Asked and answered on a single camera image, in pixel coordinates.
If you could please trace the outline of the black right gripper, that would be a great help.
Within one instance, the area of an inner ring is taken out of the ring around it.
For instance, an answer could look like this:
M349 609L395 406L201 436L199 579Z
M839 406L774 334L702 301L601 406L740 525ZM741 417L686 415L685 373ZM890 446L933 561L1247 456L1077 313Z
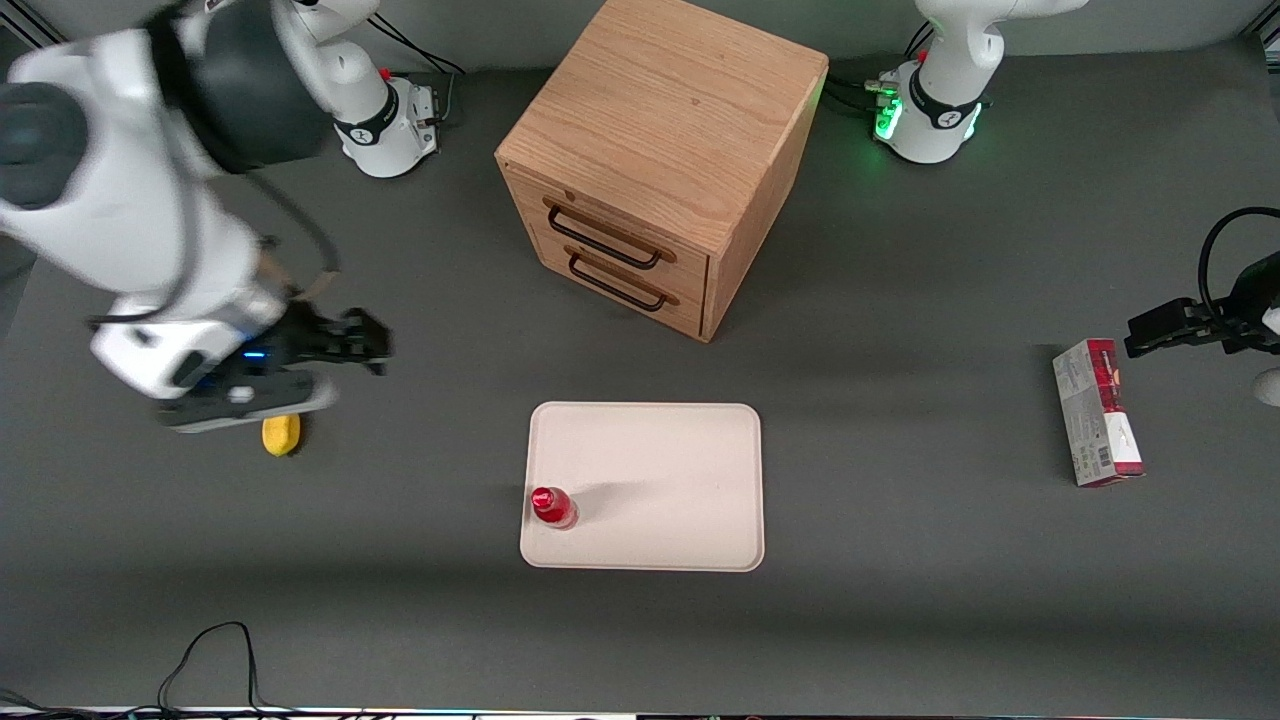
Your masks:
M339 363L384 377L393 356L392 331L365 309L352 307L335 322L302 300L289 300L274 325L239 347L239 363L256 372Z

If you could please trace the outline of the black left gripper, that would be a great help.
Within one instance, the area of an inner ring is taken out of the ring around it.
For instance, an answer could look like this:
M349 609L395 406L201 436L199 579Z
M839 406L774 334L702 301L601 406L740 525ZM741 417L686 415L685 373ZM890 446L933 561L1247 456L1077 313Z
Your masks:
M1201 301L1174 299L1128 322L1126 355L1138 359L1161 348L1221 343L1225 354L1256 350L1277 356L1277 331L1263 319L1267 311L1277 310L1277 296L1279 254L1272 252L1248 265L1231 291L1213 301L1221 333Z

